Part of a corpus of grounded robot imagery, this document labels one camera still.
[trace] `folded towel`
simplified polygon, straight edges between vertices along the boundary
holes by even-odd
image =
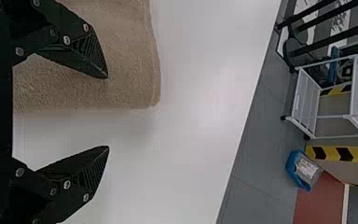
[[[14,110],[146,108],[160,94],[149,0],[61,0],[95,29],[109,78],[86,76],[33,55],[14,68]]]

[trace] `bolt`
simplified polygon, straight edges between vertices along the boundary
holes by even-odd
[[[24,56],[24,49],[22,48],[16,48],[16,54],[17,56]]]
[[[50,191],[50,196],[54,196],[54,195],[56,195],[57,194],[57,189],[52,189],[51,191]]]
[[[85,32],[88,32],[90,30],[89,26],[87,24],[83,24],[83,30]]]
[[[16,171],[16,177],[22,177],[25,173],[25,170],[23,168],[19,168]]]
[[[63,43],[64,43],[65,45],[70,45],[70,44],[71,44],[71,38],[69,38],[69,36],[65,35],[65,36],[63,37]]]
[[[84,202],[84,203],[88,202],[89,199],[90,199],[90,195],[89,195],[89,194],[83,195],[83,202]]]
[[[67,180],[67,181],[63,182],[63,188],[64,188],[64,189],[69,189],[69,188],[71,188],[71,181],[70,181],[70,180]]]
[[[34,6],[40,7],[40,0],[34,0]]]

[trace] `white table surface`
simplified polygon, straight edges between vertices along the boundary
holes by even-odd
[[[14,155],[38,169],[108,145],[96,197],[65,223],[215,223],[279,0],[151,0],[158,106],[15,118]]]

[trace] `warning tape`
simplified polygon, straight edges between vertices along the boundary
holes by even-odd
[[[337,85],[337,86],[333,86],[329,89],[323,90],[321,92],[321,97],[337,96],[337,95],[342,95],[342,94],[346,94],[349,92],[351,92],[351,82],[349,82],[348,84]]]
[[[358,147],[308,146],[306,154],[314,160],[358,163]]]

